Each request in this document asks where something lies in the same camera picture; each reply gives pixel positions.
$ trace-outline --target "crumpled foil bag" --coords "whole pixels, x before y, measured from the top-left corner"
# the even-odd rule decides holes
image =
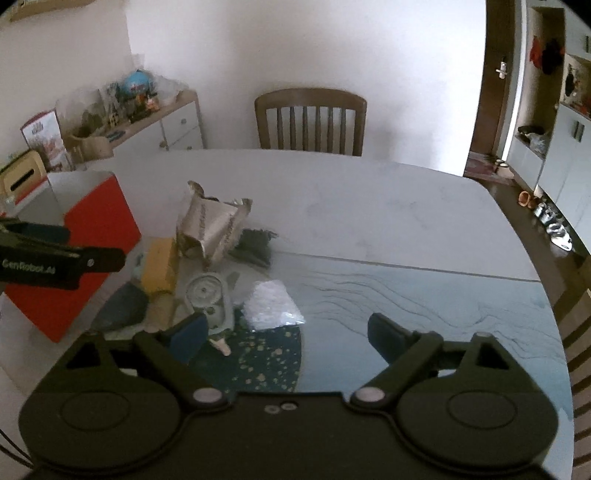
[[[201,259],[205,271],[213,268],[240,239],[251,199],[220,202],[206,197],[200,184],[189,181],[189,195],[177,221],[177,246],[187,258]]]

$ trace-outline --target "chair backrest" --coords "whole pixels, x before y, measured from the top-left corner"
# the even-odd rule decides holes
[[[296,127],[296,107],[303,107],[301,122],[301,143],[297,141]],[[267,110],[275,109],[277,111],[277,146],[280,150],[284,148],[284,124],[282,108],[290,109],[289,120],[289,148],[291,150],[301,149],[310,150],[310,141],[313,141],[314,151],[321,151],[322,128],[321,128],[321,107],[327,107],[327,129],[326,129],[326,151],[334,153],[335,147],[335,109],[340,110],[340,134],[337,138],[336,146],[338,152],[345,154],[346,143],[346,111],[355,112],[355,129],[353,131],[353,150],[352,154],[360,157],[363,151],[363,133],[365,131],[365,114],[367,102],[354,93],[344,92],[342,90],[331,90],[328,88],[292,88],[278,90],[276,92],[266,93],[255,100],[256,123],[258,126],[259,140],[261,148],[271,148],[271,138],[269,136],[269,122]],[[310,133],[308,109],[314,108],[314,129]]]
[[[573,480],[591,478],[591,290],[558,321],[574,408]]]

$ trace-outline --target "cable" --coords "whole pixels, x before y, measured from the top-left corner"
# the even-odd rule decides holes
[[[18,455],[15,455],[14,453],[12,453],[10,450],[8,450],[7,448],[3,447],[2,445],[0,445],[0,452],[2,452],[5,455],[9,456],[15,462],[18,462],[21,465],[24,465],[27,468],[30,468],[31,470],[33,470],[33,464],[32,463],[27,462],[26,460],[20,458]]]
[[[9,437],[8,435],[6,435],[6,433],[4,433],[4,432],[2,431],[2,429],[0,429],[0,435],[2,435],[2,436],[3,436],[3,437],[6,439],[6,441],[7,441],[8,443],[10,443],[10,445],[12,446],[12,448],[14,448],[14,449],[15,449],[15,450],[16,450],[18,453],[20,453],[20,454],[21,454],[23,457],[25,457],[27,460],[29,460],[29,462],[32,462],[32,460],[31,460],[31,457],[29,457],[29,455],[28,455],[28,454],[27,454],[25,451],[23,451],[23,450],[22,450],[22,449],[21,449],[21,448],[20,448],[20,447],[19,447],[19,446],[18,446],[16,443],[14,443],[14,442],[13,442],[13,441],[10,439],[10,437]]]

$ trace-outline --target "rug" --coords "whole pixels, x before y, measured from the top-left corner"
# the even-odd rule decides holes
[[[495,163],[493,159],[487,160],[484,158],[468,157],[464,176],[474,180],[487,180],[503,185],[515,185],[513,179],[505,179],[499,177],[495,173]]]

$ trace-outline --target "yellow sponge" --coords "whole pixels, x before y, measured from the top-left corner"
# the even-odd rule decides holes
[[[177,286],[178,250],[174,238],[155,238],[144,263],[142,288],[153,296],[159,292],[174,295]]]

